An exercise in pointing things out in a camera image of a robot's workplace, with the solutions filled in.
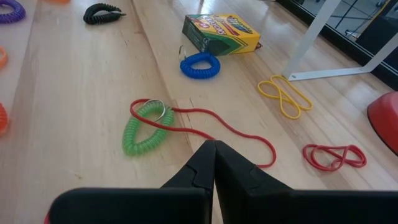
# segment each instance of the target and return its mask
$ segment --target red elastic cord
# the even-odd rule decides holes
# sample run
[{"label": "red elastic cord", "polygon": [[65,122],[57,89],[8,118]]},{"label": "red elastic cord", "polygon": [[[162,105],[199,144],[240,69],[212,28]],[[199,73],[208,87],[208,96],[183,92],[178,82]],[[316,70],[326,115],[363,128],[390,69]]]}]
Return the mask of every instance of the red elastic cord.
[{"label": "red elastic cord", "polygon": [[[310,156],[308,156],[309,148],[312,148]],[[328,167],[321,165],[315,159],[315,152],[318,150],[327,152],[332,156],[336,157],[337,159],[335,159]],[[337,150],[343,150],[343,155],[341,156],[336,152],[334,152]],[[358,160],[347,159],[346,157],[348,152],[354,153],[356,156],[358,156],[359,159]],[[319,146],[316,144],[308,144],[303,148],[303,156],[313,167],[323,171],[336,171],[340,169],[344,163],[356,168],[364,167],[367,163],[365,154],[357,146],[354,145],[331,147],[331,146]]]},{"label": "red elastic cord", "polygon": [[[151,126],[155,126],[156,128],[161,128],[161,129],[165,129],[165,130],[168,130],[168,131],[177,131],[177,132],[187,132],[187,133],[198,134],[198,135],[200,135],[200,136],[202,136],[202,137],[204,137],[204,138],[206,138],[206,139],[215,140],[215,138],[212,137],[212,136],[210,136],[209,134],[206,134],[206,133],[204,133],[204,132],[202,132],[202,131],[199,131],[199,130],[196,130],[196,129],[192,129],[192,128],[174,128],[174,127],[164,126],[164,125],[161,125],[161,124],[159,124],[159,123],[153,122],[153,121],[151,121],[151,120],[145,119],[145,118],[143,118],[142,116],[139,116],[139,115],[133,110],[134,105],[136,105],[136,104],[138,104],[138,103],[147,102],[148,100],[150,100],[150,99],[139,99],[139,100],[136,100],[136,101],[134,101],[134,102],[131,103],[130,112],[131,112],[131,114],[132,114],[135,118],[137,118],[138,120],[140,120],[140,121],[142,121],[142,122],[144,122],[144,123],[146,123],[146,124],[149,124],[149,125],[151,125]],[[259,168],[267,168],[267,167],[270,167],[270,166],[272,166],[272,165],[274,164],[274,162],[276,161],[276,152],[275,152],[275,148],[273,147],[273,145],[272,145],[268,140],[266,140],[266,139],[264,139],[264,138],[262,138],[262,137],[260,137],[260,136],[254,136],[254,135],[244,134],[244,133],[242,133],[242,132],[240,132],[240,131],[238,131],[238,130],[232,128],[232,127],[231,127],[229,124],[227,124],[223,119],[221,119],[220,116],[218,116],[216,113],[214,113],[214,112],[212,112],[212,111],[210,111],[210,110],[205,110],[205,109],[201,109],[201,108],[192,108],[192,109],[172,108],[172,109],[173,109],[175,112],[180,112],[180,113],[202,112],[202,113],[210,114],[210,115],[214,116],[215,118],[217,118],[217,120],[218,120],[219,122],[221,122],[221,124],[223,124],[226,128],[228,128],[228,129],[229,129],[230,131],[232,131],[233,133],[235,133],[235,134],[237,134],[237,135],[240,135],[240,136],[242,136],[242,137],[244,137],[244,138],[257,139],[257,140],[262,141],[263,143],[265,143],[265,144],[269,147],[269,149],[271,150],[271,153],[272,153],[272,160],[271,160],[271,162],[268,163],[268,164],[257,165]]]}]

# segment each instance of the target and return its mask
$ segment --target black coiled wrist keychain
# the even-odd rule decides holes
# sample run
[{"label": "black coiled wrist keychain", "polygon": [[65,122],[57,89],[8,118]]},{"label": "black coiled wrist keychain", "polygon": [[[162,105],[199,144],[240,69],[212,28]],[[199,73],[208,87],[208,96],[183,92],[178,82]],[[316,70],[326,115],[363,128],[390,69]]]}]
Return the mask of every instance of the black coiled wrist keychain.
[{"label": "black coiled wrist keychain", "polygon": [[[97,12],[107,11],[108,14],[95,16]],[[104,24],[107,22],[113,22],[118,20],[121,16],[125,16],[126,13],[123,13],[120,8],[111,6],[109,4],[98,3],[90,6],[85,15],[83,16],[83,20],[89,25],[95,24]]]}]

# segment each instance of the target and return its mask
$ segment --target yellow box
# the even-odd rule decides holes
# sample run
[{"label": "yellow box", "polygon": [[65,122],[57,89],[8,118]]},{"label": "yellow box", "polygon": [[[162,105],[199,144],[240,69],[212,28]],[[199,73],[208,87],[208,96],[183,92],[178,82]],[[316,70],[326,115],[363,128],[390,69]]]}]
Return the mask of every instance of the yellow box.
[{"label": "yellow box", "polygon": [[201,52],[215,56],[252,52],[260,34],[235,14],[186,15],[182,32]]}]

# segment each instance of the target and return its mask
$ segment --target green coiled wrist keychain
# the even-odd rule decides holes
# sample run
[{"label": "green coiled wrist keychain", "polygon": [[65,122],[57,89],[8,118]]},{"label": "green coiled wrist keychain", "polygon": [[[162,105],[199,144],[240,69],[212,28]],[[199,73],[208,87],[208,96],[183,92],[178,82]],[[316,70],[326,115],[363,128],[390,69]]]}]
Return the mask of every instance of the green coiled wrist keychain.
[{"label": "green coiled wrist keychain", "polygon": [[[160,100],[150,100],[137,110],[137,114],[142,117],[147,117],[153,113],[162,113],[157,120],[161,119],[160,123],[164,126],[173,125],[174,111],[170,107],[165,106],[165,104]],[[129,122],[124,128],[122,146],[124,153],[129,156],[137,156],[149,152],[166,138],[168,131],[158,128],[151,137],[141,142],[136,142],[135,139],[141,124],[141,121],[131,116]]]}]

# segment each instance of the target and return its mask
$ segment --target purple coiled wrist keychain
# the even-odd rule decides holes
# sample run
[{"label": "purple coiled wrist keychain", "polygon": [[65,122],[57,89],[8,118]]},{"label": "purple coiled wrist keychain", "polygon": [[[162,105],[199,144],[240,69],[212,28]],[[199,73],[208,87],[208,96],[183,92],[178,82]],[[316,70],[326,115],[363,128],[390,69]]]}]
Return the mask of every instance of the purple coiled wrist keychain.
[{"label": "purple coiled wrist keychain", "polygon": [[14,9],[14,12],[0,14],[0,24],[10,24],[25,18],[25,9],[21,4],[19,4],[19,2],[15,0],[0,0],[0,7],[2,5],[10,6]]}]

